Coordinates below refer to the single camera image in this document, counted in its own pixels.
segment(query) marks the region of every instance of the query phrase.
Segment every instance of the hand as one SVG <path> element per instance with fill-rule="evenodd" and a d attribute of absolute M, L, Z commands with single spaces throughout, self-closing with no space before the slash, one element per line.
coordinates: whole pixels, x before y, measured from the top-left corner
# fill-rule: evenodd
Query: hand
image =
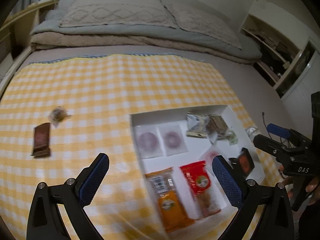
<path fill-rule="evenodd" d="M 283 171 L 283 166 L 280 166 L 279 168 L 280 171 Z M 282 183 L 286 186 L 289 184 L 293 183 L 293 177 L 289 176 L 286 179 L 284 179 L 284 181 L 282 181 Z M 308 184 L 308 186 L 306 187 L 306 192 L 311 192 L 315 189 L 315 187 L 318 185 L 319 183 L 319 177 L 314 177 L 312 181 L 310 181 L 310 183 Z M 292 198 L 293 196 L 293 192 L 292 189 L 288 191 L 288 197 Z M 320 200 L 320 186 L 316 189 L 316 191 L 313 193 L 308 205 L 312 205 L 314 203 L 316 203 L 318 200 Z"/>

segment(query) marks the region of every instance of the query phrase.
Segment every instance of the quilted pillow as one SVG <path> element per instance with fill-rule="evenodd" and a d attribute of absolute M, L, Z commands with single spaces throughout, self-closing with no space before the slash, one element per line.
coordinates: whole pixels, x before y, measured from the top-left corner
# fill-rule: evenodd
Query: quilted pillow
<path fill-rule="evenodd" d="M 60 27 L 143 24 L 175 28 L 160 0 L 76 0 Z"/>
<path fill-rule="evenodd" d="M 175 1 L 162 3 L 175 17 L 181 29 L 205 34 L 241 49 L 241 43 L 233 30 L 215 15 Z"/>

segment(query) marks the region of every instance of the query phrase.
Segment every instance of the black sleeve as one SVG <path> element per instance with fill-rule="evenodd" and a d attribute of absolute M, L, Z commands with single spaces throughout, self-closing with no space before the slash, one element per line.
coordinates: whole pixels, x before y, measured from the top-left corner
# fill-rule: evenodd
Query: black sleeve
<path fill-rule="evenodd" d="M 299 220 L 300 240 L 320 239 L 320 201 L 307 206 Z"/>

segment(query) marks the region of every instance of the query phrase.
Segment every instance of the gingham cloth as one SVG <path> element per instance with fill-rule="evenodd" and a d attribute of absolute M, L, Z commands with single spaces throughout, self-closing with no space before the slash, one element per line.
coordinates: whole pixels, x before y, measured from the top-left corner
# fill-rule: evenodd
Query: gingham cloth
<path fill-rule="evenodd" d="M 110 55 L 33 63 L 11 81 L 0 102 L 0 214 L 17 239 L 25 239 L 36 185 L 62 184 L 99 152 L 110 169 L 85 211 L 105 239 L 163 238 L 140 172 L 130 134 L 130 114 L 202 105 L 229 105 L 243 127 L 253 121 L 222 75 L 210 64 L 175 55 Z M 51 126 L 49 158 L 30 156 L 33 129 L 56 106 L 71 116 Z M 280 180 L 270 155 L 258 151 L 265 185 Z M 61 214 L 77 239 L 64 208 Z M 252 234 L 261 209 L 245 239 Z M 217 239 L 230 219 L 200 239 Z"/>

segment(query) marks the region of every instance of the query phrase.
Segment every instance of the barcode label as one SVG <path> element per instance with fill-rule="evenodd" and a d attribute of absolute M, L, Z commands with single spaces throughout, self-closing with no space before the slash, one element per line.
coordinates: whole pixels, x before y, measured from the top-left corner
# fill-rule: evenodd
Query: barcode label
<path fill-rule="evenodd" d="M 156 192 L 158 194 L 164 193 L 168 191 L 168 188 L 165 184 L 165 180 L 163 178 L 163 176 L 157 176 L 157 177 L 153 177 L 151 179 L 153 185 L 155 185 L 156 188 Z"/>

